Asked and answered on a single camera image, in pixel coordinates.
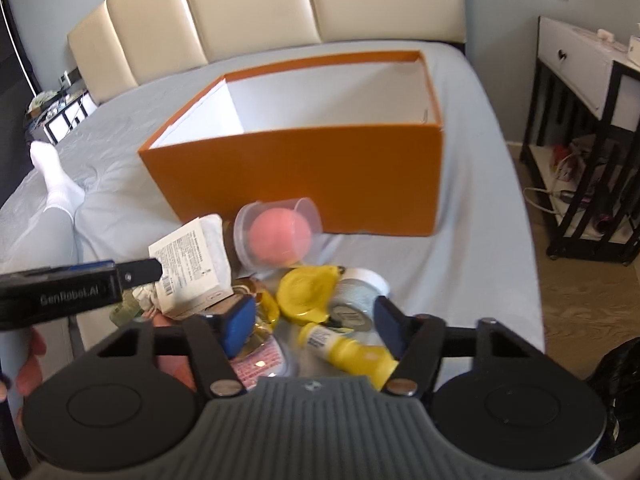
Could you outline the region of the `person's left hand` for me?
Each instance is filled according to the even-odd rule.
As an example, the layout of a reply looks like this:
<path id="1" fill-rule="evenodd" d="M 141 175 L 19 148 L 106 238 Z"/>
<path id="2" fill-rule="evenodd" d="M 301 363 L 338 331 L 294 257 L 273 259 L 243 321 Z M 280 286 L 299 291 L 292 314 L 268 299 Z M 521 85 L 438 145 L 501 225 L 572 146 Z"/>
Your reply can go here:
<path id="1" fill-rule="evenodd" d="M 47 345 L 38 330 L 29 334 L 27 360 L 17 374 L 16 388 L 21 396 L 29 396 L 43 382 L 39 359 L 47 353 Z"/>

